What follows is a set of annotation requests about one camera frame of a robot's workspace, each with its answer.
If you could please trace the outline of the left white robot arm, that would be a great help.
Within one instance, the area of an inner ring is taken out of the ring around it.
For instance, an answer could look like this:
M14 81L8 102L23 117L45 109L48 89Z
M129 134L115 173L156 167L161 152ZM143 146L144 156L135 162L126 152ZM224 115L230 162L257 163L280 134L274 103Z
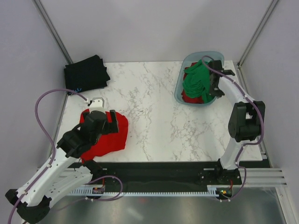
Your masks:
M119 131L116 112L85 113L84 122L67 131L57 143L55 153L22 187L10 189L6 194L13 210L28 224L36 224L47 216L50 209L75 188L89 183L99 183L102 168L94 160L84 160L74 174L59 182L55 180L76 159L91 149L102 135Z

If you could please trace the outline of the blue plastic basin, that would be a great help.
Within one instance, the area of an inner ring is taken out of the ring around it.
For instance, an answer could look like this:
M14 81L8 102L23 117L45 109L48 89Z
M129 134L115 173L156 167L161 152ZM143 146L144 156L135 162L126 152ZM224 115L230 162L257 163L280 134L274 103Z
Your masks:
M189 54L182 62L175 88L175 99L184 105L204 106L213 103L216 97L210 95L209 62L221 61L224 56L217 51L201 51Z

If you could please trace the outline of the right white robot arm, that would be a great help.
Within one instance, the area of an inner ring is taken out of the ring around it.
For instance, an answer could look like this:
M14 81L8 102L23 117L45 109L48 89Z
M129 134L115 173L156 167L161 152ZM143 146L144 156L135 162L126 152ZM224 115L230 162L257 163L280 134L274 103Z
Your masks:
M222 167L214 171L215 180L223 184L231 178L230 170L238 168L244 147L262 141L266 106L248 95L232 78L234 72L223 69L220 60L211 60L206 67L210 72L209 94L217 98L225 96L233 106L228 122L230 140L220 158Z

